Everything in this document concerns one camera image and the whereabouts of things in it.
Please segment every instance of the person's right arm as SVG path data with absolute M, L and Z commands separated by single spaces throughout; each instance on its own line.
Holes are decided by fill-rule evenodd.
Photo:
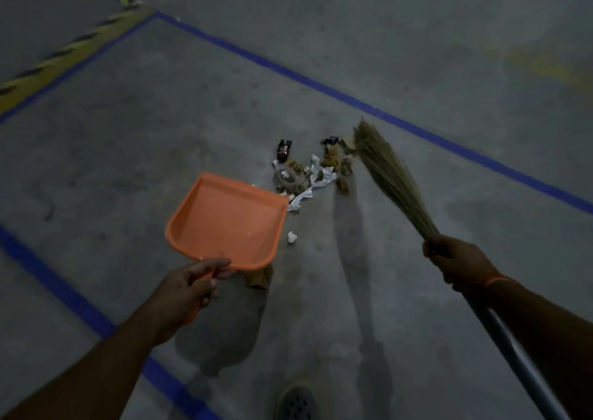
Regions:
M 453 289 L 482 300 L 507 324 L 573 419 L 593 418 L 593 324 L 501 278 L 475 245 L 436 235 L 423 251 Z

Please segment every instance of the orange bracelet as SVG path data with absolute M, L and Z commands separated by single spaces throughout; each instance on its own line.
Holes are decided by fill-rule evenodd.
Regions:
M 489 276 L 488 278 L 486 278 L 486 280 L 484 281 L 483 287 L 486 288 L 486 286 L 488 286 L 488 284 L 492 284 L 494 281 L 515 281 L 512 278 L 509 278 L 508 276 L 505 275 L 492 275 Z

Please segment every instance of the trash pile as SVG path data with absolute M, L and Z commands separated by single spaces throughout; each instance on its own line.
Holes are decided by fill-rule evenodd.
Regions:
M 287 211 L 298 211 L 304 199 L 313 197 L 314 189 L 333 182 L 342 194 L 348 195 L 348 184 L 343 176 L 352 175 L 353 140 L 331 136 L 321 143 L 325 147 L 323 159 L 312 155 L 308 166 L 289 158 L 292 141 L 282 139 L 278 144 L 276 159 L 272 162 L 273 181 L 278 193 L 290 201 Z

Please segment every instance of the broom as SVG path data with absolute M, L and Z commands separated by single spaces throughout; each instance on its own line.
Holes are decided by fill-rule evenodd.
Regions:
M 354 128 L 354 145 L 377 186 L 402 210 L 422 238 L 438 233 L 410 171 L 375 127 L 364 119 Z M 439 250 L 432 252 L 443 254 Z M 543 416 L 554 420 L 568 418 L 537 367 L 504 322 L 484 304 L 464 297 Z

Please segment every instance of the person's left arm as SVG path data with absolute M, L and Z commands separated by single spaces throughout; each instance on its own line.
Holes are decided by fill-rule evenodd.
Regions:
M 107 339 L 2 420 L 116 420 L 152 348 L 171 339 L 201 303 L 216 298 L 228 259 L 207 259 L 171 271 L 148 300 Z M 205 272 L 215 278 L 195 281 Z

